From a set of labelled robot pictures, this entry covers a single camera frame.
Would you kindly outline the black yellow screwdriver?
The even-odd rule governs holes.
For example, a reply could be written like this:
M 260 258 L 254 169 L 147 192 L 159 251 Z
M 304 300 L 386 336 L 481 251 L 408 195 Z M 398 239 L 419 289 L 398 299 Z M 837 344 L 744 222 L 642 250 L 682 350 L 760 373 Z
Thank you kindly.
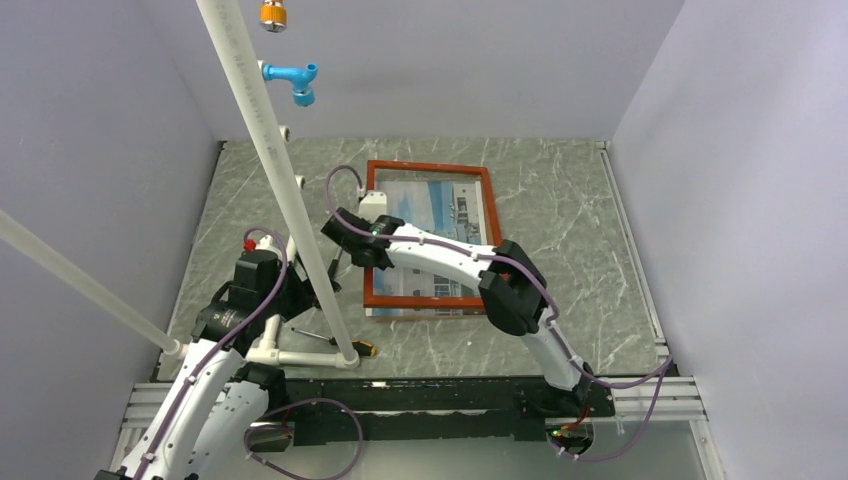
M 296 328 L 296 327 L 291 327 L 290 330 L 294 333 L 297 333 L 297 334 L 300 334 L 300 335 L 303 335 L 303 336 L 306 336 L 306 337 L 309 337 L 309 338 L 325 341 L 332 346 L 339 346 L 340 345 L 340 343 L 339 343 L 339 341 L 337 340 L 336 337 L 324 336 L 324 335 L 320 335 L 320 334 L 317 334 L 317 333 L 314 333 L 314 332 L 309 332 L 309 331 L 306 331 L 306 330 L 303 330 L 303 329 L 299 329 L 299 328 Z M 368 357 L 374 357 L 374 356 L 377 355 L 376 347 L 369 342 L 362 341 L 362 340 L 352 340 L 351 345 L 360 357 L 368 358 Z

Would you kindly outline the building photo print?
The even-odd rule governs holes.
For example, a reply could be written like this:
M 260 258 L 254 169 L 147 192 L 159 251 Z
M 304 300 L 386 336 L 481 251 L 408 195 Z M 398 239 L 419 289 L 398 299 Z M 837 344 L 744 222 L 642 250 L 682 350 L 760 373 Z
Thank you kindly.
M 461 243 L 491 242 L 482 180 L 448 176 L 440 180 L 378 180 L 376 190 L 387 196 L 388 214 L 419 229 Z M 476 297 L 478 293 L 444 276 L 420 269 L 376 270 L 373 293 L 378 296 Z

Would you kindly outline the red wooden picture frame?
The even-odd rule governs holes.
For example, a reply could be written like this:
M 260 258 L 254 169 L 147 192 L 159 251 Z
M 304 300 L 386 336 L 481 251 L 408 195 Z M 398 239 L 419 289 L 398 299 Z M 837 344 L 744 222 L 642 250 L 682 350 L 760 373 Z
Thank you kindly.
M 388 232 L 391 266 L 364 273 L 364 305 L 378 317 L 480 314 L 478 275 L 502 241 L 487 168 L 371 160 L 359 214 L 400 220 Z

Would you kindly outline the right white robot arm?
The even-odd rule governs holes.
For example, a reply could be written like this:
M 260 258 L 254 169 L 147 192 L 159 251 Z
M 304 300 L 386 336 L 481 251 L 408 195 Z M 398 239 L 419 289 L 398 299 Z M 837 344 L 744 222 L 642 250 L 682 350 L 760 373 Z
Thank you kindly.
M 321 233 L 358 267 L 414 268 L 477 291 L 489 322 L 520 339 L 540 366 L 555 409 L 574 415 L 588 404 L 585 363 L 566 345 L 546 280 L 517 243 L 462 243 L 389 215 L 368 222 L 344 208 L 332 213 Z

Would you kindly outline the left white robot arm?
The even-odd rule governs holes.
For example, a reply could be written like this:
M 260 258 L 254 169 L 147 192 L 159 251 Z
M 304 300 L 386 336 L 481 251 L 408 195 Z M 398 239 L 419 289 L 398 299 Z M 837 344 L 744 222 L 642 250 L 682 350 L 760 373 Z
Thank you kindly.
M 182 367 L 147 429 L 98 479 L 207 479 L 259 418 L 289 401 L 277 336 L 316 296 L 295 267 L 293 240 L 247 238 L 231 280 L 198 315 Z

